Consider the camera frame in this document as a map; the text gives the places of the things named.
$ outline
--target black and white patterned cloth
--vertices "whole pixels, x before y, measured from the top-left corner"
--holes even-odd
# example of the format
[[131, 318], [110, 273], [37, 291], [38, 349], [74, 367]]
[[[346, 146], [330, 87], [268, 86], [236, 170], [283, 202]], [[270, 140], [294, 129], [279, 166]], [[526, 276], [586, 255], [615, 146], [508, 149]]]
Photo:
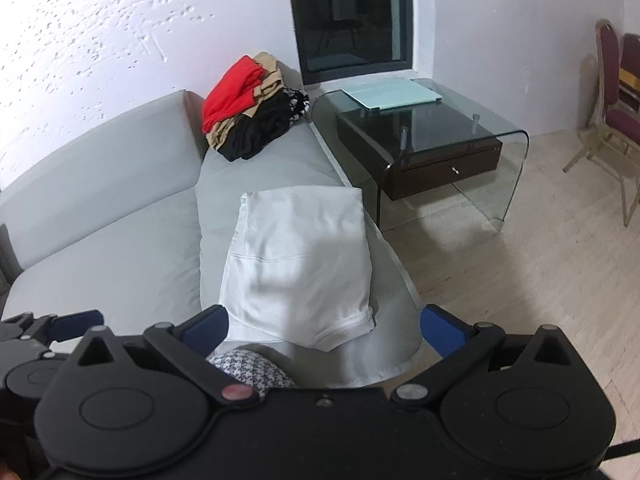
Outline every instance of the black and white patterned cloth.
[[231, 350], [209, 362], [241, 383], [253, 386], [264, 397], [267, 388], [296, 388], [296, 383], [268, 359], [248, 350]]
[[309, 111], [309, 96], [305, 92], [293, 88], [285, 87], [284, 91], [289, 95], [291, 108], [289, 125], [293, 126], [293, 123], [299, 121]]

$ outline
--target window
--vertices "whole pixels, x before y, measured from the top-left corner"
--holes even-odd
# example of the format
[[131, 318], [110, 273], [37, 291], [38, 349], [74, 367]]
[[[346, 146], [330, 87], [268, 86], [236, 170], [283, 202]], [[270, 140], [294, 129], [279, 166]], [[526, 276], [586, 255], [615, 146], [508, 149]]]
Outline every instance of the window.
[[412, 0], [291, 0], [305, 84], [412, 66]]

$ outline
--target sofa backrest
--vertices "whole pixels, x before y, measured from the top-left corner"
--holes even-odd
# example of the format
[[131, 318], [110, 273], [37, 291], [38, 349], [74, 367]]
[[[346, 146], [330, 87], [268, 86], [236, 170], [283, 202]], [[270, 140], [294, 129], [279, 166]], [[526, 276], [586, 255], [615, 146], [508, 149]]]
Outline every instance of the sofa backrest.
[[126, 215], [193, 187], [206, 141], [184, 90], [107, 121], [0, 192], [0, 266], [24, 269]]

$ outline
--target black garment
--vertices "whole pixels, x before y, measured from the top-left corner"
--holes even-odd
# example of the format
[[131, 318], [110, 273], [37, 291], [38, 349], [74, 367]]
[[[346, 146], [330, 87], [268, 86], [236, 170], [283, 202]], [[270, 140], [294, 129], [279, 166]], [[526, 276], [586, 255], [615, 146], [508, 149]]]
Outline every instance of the black garment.
[[283, 88], [263, 101], [253, 117], [239, 114], [218, 152], [226, 160], [247, 160], [272, 140], [282, 136], [308, 109], [308, 97], [297, 90]]

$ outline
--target folded clothes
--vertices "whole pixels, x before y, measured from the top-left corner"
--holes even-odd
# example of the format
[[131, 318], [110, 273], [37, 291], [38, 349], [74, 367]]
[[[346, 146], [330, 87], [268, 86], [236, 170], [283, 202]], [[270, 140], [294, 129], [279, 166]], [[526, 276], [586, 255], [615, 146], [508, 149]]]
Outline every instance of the folded clothes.
[[263, 101], [253, 117], [240, 114], [228, 131], [218, 152], [226, 160], [247, 160], [277, 139], [308, 110], [308, 96], [298, 90], [282, 88]]
[[228, 338], [328, 352], [374, 328], [370, 280], [361, 190], [245, 193], [220, 288]]
[[[278, 90], [284, 87], [277, 59], [267, 52], [261, 52], [257, 56], [254, 56], [254, 61], [265, 70], [265, 75], [260, 85], [254, 88], [255, 104], [242, 112], [244, 116], [248, 117], [253, 117], [258, 106], [263, 101], [271, 98]], [[214, 150], [218, 150], [220, 146], [224, 144], [229, 130], [236, 122], [236, 117], [237, 116], [234, 115], [233, 117], [215, 123], [211, 127], [211, 130], [207, 134], [207, 140]]]
[[209, 93], [202, 105], [202, 131], [255, 105], [254, 89], [261, 85], [266, 70], [249, 56], [242, 56]]

